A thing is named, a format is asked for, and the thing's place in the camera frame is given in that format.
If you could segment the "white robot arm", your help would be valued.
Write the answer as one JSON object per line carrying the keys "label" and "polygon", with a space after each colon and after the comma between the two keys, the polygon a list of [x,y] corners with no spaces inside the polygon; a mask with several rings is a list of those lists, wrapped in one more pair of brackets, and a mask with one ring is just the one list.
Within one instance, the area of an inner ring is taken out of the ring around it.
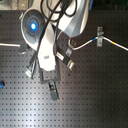
{"label": "white robot arm", "polygon": [[59,60],[69,69],[74,66],[70,55],[75,47],[68,44],[64,52],[57,45],[58,31],[69,37],[80,35],[87,24],[88,13],[89,0],[33,0],[32,6],[20,16],[25,42],[20,45],[19,52],[34,50],[26,74],[33,78],[39,66],[40,81],[49,84],[53,101],[59,99],[56,88],[60,80]]}

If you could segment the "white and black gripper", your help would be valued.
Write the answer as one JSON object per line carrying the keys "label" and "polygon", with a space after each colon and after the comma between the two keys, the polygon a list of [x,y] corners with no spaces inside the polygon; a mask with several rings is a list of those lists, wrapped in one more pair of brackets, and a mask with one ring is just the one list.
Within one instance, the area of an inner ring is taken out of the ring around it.
{"label": "white and black gripper", "polygon": [[[37,41],[35,37],[32,37],[32,39],[27,42],[28,46],[35,51],[26,70],[26,74],[30,78],[33,78],[36,66],[39,66],[40,73],[43,73],[43,71],[58,70],[57,59],[63,61],[70,70],[73,69],[75,63],[66,53],[60,48],[54,51],[53,39],[54,31],[52,28],[48,28],[41,41]],[[49,92],[53,101],[59,99],[56,84],[53,81],[49,83]]]}

